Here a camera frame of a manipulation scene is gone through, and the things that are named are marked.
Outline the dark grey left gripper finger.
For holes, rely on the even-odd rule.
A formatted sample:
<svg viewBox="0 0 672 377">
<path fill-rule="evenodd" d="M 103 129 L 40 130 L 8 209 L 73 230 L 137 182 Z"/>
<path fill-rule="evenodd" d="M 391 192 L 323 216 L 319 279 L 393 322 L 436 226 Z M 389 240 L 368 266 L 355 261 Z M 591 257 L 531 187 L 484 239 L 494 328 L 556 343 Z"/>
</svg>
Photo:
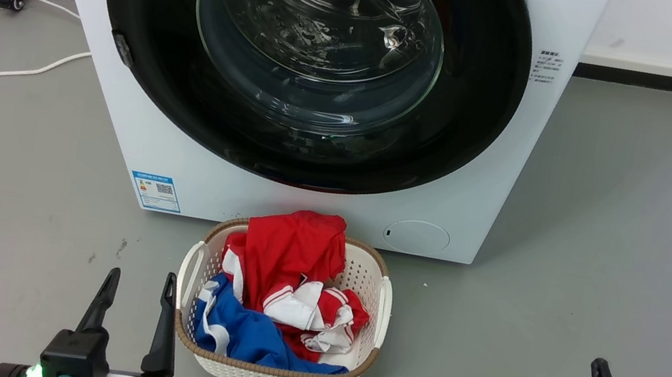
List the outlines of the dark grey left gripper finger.
<svg viewBox="0 0 672 377">
<path fill-rule="evenodd" d="M 114 302 L 120 279 L 119 267 L 111 269 L 76 329 L 62 329 L 44 348 L 40 363 L 42 377 L 107 376 L 109 332 L 103 321 Z"/>
<path fill-rule="evenodd" d="M 176 287 L 174 272 L 166 276 L 159 299 L 161 312 L 148 354 L 143 357 L 140 377 L 174 377 L 176 343 Z"/>
</svg>

